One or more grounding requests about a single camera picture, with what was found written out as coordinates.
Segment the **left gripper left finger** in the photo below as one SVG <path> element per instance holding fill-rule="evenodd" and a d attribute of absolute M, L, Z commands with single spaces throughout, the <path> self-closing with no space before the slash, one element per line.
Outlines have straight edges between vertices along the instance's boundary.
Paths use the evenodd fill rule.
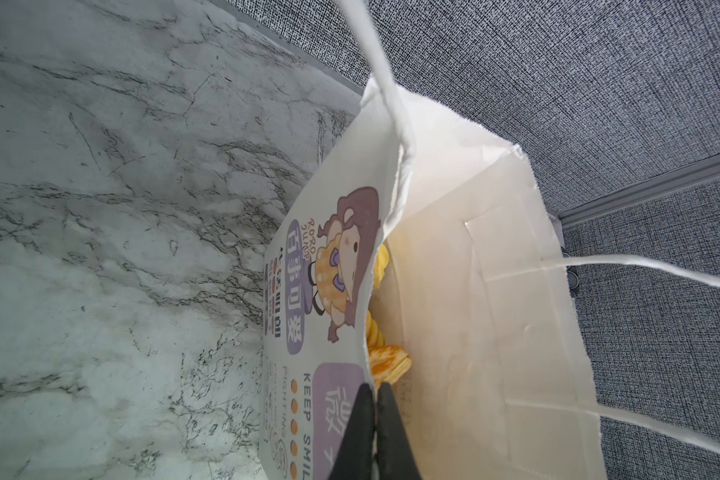
<path fill-rule="evenodd" d="M 330 480 L 370 480 L 373 477 L 374 433 L 374 391 L 369 384 L 362 384 L 329 475 Z"/>

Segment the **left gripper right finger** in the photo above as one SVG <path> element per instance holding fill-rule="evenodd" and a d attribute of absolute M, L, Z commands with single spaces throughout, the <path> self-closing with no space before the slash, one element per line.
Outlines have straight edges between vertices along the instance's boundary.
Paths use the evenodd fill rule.
<path fill-rule="evenodd" d="M 392 386 L 382 383 L 377 394 L 377 465 L 380 479 L 415 479 L 422 476 L 405 431 Z"/>

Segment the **ridged yellow spiral bread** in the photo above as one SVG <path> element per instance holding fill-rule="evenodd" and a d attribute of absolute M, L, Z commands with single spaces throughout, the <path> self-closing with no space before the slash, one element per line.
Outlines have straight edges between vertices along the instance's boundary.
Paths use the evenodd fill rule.
<path fill-rule="evenodd" d="M 399 345 L 387 344 L 378 323 L 366 313 L 366 346 L 375 389 L 383 383 L 394 385 L 412 366 L 408 352 Z"/>

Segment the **white printed paper bag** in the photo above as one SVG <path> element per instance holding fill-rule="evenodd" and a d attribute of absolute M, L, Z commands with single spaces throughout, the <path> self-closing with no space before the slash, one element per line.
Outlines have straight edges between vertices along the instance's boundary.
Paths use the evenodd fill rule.
<path fill-rule="evenodd" d="M 398 86 L 361 1 L 359 115 L 265 254 L 262 431 L 270 479 L 329 479 L 362 384 L 366 313 L 410 370 L 395 400 L 422 479 L 602 479 L 600 422 L 720 456 L 720 442 L 596 398 L 567 257 L 521 148 Z M 390 262 L 379 289 L 380 245 Z"/>

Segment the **yellow braided pastry bread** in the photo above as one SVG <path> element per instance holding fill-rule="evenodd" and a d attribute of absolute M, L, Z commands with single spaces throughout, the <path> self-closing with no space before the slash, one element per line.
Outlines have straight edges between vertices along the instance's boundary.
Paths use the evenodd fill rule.
<path fill-rule="evenodd" d="M 390 262 L 390 253 L 387 246 L 382 243 L 373 265 L 373 288 L 379 289 L 385 277 L 386 269 Z"/>

